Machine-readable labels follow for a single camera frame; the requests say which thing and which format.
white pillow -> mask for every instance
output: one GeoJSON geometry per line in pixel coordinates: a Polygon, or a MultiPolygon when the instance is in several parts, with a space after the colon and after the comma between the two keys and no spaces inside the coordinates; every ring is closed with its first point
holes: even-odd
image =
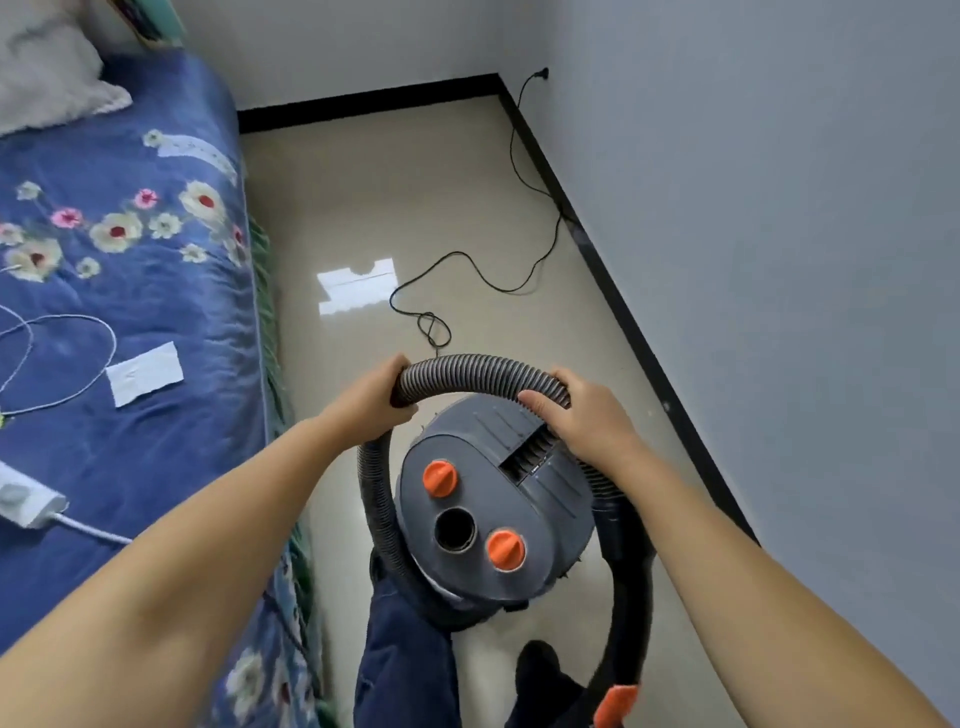
{"type": "Polygon", "coordinates": [[[73,0],[0,0],[0,136],[128,107],[100,81],[103,62],[77,25],[73,0]]]}

vacuum cleaner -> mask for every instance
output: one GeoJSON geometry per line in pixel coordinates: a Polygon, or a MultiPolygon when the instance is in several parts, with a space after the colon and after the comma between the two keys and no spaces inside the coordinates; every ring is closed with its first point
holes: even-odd
{"type": "Polygon", "coordinates": [[[613,576],[610,632],[586,689],[553,728],[616,725],[633,705],[646,656],[655,551],[623,493],[517,402],[526,389],[570,405],[557,379],[499,356],[440,356],[400,374],[395,406],[453,392],[472,396],[417,437],[393,491],[392,432],[359,449],[373,546],[409,602],[453,632],[548,592],[596,528],[613,576]]]}

wall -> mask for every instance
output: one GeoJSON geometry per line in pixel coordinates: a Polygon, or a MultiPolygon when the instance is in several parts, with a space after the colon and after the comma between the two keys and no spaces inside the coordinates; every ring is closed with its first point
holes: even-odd
{"type": "Polygon", "coordinates": [[[522,0],[501,73],[759,539],[960,723],[960,6],[522,0]]]}
{"type": "Polygon", "coordinates": [[[175,0],[187,46],[240,109],[496,70],[497,6],[475,0],[175,0]]]}

green fringe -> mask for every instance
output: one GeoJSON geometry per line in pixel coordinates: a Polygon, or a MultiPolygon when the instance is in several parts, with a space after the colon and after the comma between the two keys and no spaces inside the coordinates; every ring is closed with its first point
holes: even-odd
{"type": "MultiPolygon", "coordinates": [[[[266,376],[268,402],[268,426],[271,440],[282,435],[293,423],[293,409],[283,386],[278,359],[278,333],[276,312],[274,311],[274,290],[272,255],[270,238],[251,218],[250,220],[251,254],[253,273],[256,281],[256,307],[260,317],[260,346],[266,376]]],[[[300,525],[294,526],[290,536],[290,560],[293,565],[294,591],[300,612],[300,633],[304,636],[304,646],[315,654],[310,644],[310,625],[313,620],[313,570],[310,565],[310,544],[300,525]]],[[[317,717],[321,728],[336,728],[336,718],[332,706],[325,700],[317,701],[317,717]]]]}

floor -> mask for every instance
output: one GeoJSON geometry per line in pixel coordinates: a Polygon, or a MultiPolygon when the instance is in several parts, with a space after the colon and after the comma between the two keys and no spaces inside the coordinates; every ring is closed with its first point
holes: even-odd
{"type": "MultiPolygon", "coordinates": [[[[397,280],[462,249],[499,285],[513,286],[546,251],[556,212],[515,178],[509,139],[509,121],[494,98],[244,137],[251,210],[276,245],[281,363],[299,417],[319,412],[393,352],[413,360],[432,355],[416,322],[385,302],[397,280]]],[[[526,179],[539,182],[522,149],[517,157],[526,179]]],[[[448,353],[562,363],[607,383],[648,442],[699,482],[566,230],[530,295],[495,293],[455,258],[398,303],[443,316],[453,331],[448,353]]],[[[406,445],[450,401],[429,400],[396,431],[394,473],[406,445]]],[[[341,725],[350,726],[372,593],[371,539],[353,452],[326,473],[305,518],[324,619],[324,677],[341,725]]],[[[742,726],[659,561],[654,577],[654,632],[627,726],[742,726]]],[[[530,639],[552,643],[564,670],[586,682],[606,639],[611,603],[594,538],[569,578],[528,611],[458,635],[465,728],[503,725],[514,700],[516,655],[530,639]]]]}

